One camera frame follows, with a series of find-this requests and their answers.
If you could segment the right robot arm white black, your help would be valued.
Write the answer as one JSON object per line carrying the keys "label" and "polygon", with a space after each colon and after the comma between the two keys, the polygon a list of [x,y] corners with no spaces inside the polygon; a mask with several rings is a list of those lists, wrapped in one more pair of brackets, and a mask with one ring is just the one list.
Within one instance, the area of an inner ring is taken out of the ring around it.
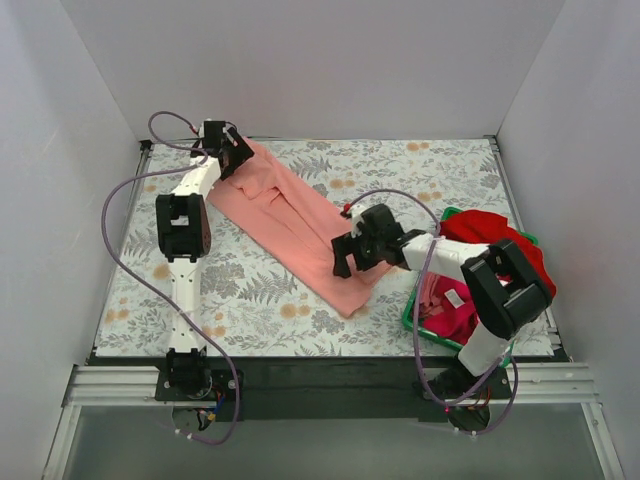
{"label": "right robot arm white black", "polygon": [[341,214],[351,229],[332,241],[334,275],[348,278],[354,270],[365,272],[385,262],[418,272],[420,283],[433,273],[468,288],[477,325],[452,367],[420,379],[425,396],[442,405],[486,389],[516,334],[552,303],[550,286],[511,239],[470,244],[424,230],[406,231],[384,204],[347,204]]}

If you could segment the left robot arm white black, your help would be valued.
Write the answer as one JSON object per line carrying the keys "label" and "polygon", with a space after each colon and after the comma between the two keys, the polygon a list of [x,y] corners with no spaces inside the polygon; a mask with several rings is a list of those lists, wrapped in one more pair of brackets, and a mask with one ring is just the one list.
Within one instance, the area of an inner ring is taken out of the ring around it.
{"label": "left robot arm white black", "polygon": [[156,198],[159,249],[168,262],[171,300],[180,308],[172,319],[166,385],[193,400],[209,396],[214,385],[206,365],[207,341],[196,332],[202,326],[202,263],[212,244],[205,200],[216,182],[252,156],[234,124],[206,120],[190,154],[193,168],[170,193]]}

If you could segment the salmon pink t shirt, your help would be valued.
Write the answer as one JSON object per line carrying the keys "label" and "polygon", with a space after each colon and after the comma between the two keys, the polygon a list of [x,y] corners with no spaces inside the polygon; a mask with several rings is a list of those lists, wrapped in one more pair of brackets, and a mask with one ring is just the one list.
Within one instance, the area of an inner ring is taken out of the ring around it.
{"label": "salmon pink t shirt", "polygon": [[349,232],[350,222],[264,146],[246,143],[253,157],[216,182],[208,201],[339,314],[351,316],[391,266],[335,276],[331,240]]}

